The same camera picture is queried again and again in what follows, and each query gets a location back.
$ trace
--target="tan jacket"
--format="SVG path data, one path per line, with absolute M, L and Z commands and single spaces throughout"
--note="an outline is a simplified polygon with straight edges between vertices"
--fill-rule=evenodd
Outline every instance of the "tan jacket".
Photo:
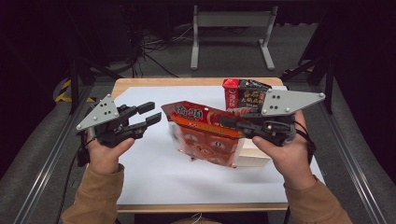
M 118 173 L 102 175 L 88 166 L 75 203 L 62 214 L 64 224 L 114 224 L 117 199 L 122 191 L 123 170 L 120 165 Z M 352 223 L 335 196 L 320 181 L 310 189 L 286 188 L 286 195 L 291 215 L 297 223 Z

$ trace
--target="gray carpet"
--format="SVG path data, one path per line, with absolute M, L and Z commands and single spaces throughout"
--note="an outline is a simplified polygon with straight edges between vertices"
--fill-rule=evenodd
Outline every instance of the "gray carpet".
M 297 66 L 310 36 L 315 31 L 316 25 L 300 25 L 275 27 L 269 43 L 269 50 L 276 67 L 275 71 L 268 71 L 265 67 L 258 38 L 262 31 L 259 29 L 246 29 L 242 34 L 234 34 L 225 30 L 207 30 L 201 32 L 199 68 L 190 70 L 191 41 L 184 40 L 162 51 L 153 51 L 149 55 L 157 60 L 170 72 L 181 77 L 280 77 L 282 72 Z M 171 77 L 158 64 L 151 59 L 139 59 L 134 67 L 140 77 Z M 122 73 L 124 77 L 131 77 L 132 72 Z M 98 78 L 93 86 L 90 96 L 103 98 L 112 90 L 113 82 L 108 78 Z M 304 82 L 305 75 L 301 74 L 285 83 L 297 91 L 312 91 Z M 396 188 L 376 162 L 370 148 L 364 142 L 347 104 L 338 89 L 334 86 L 333 117 L 344 136 L 349 149 L 355 156 L 370 189 L 388 223 L 396 222 L 396 215 L 392 208 L 396 207 Z M 75 117 L 77 122 L 82 120 L 88 104 L 83 104 L 81 112 Z M 12 163 L 6 175 L 0 182 L 0 223 L 13 223 L 16 220 L 29 195 L 29 191 L 40 175 L 53 146 L 56 145 L 58 135 L 62 133 L 64 124 L 71 116 L 69 103 L 57 103 L 57 106 L 26 141 L 18 157 Z M 327 115 L 319 105 L 311 106 L 304 110 L 308 129 L 312 138 L 317 143 L 316 157 L 320 168 L 326 173 L 326 184 L 338 197 L 354 223 L 372 223 L 370 213 L 359 195 L 357 188 L 350 177 L 350 173 L 341 157 L 340 147 L 334 133 L 331 132 Z M 68 133 L 64 146 L 61 148 L 59 160 L 53 171 L 48 176 L 48 182 L 36 202 L 31 205 L 27 223 L 54 223 L 62 199 L 64 181 L 71 160 L 78 148 L 79 139 L 74 129 Z M 81 179 L 83 169 L 74 165 L 65 195 L 64 208 L 70 206 Z M 282 223 L 283 211 L 269 212 L 270 223 Z M 120 221 L 134 223 L 133 214 L 120 214 Z

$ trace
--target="person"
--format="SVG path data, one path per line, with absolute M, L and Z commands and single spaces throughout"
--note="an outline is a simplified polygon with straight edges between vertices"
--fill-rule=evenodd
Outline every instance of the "person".
M 302 111 L 297 111 L 295 118 L 306 126 Z M 299 125 L 296 128 L 304 131 Z M 296 223 L 352 223 L 336 197 L 312 175 L 303 137 L 296 134 L 293 141 L 283 147 L 276 147 L 258 136 L 252 140 L 273 159 L 276 169 L 283 175 L 290 213 Z M 124 170 L 119 164 L 119 156 L 133 144 L 131 138 L 114 148 L 104 147 L 97 141 L 89 143 L 91 162 L 78 188 L 75 203 L 62 214 L 65 224 L 115 222 Z

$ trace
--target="snack bag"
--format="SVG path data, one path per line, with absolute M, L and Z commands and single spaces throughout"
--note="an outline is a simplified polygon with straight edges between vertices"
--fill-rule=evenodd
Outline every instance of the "snack bag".
M 226 78 L 223 81 L 225 107 L 236 116 L 261 110 L 265 93 L 271 86 L 252 79 Z
M 245 139 L 237 130 L 221 126 L 219 118 L 238 117 L 187 101 L 163 105 L 162 109 L 178 151 L 192 159 L 233 167 Z

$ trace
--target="person's left hand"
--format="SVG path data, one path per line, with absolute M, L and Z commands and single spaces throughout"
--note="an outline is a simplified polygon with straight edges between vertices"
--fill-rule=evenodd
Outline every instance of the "person's left hand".
M 114 174 L 119 171 L 119 157 L 134 144 L 133 138 L 128 138 L 116 147 L 102 146 L 96 139 L 88 144 L 91 168 L 101 174 Z

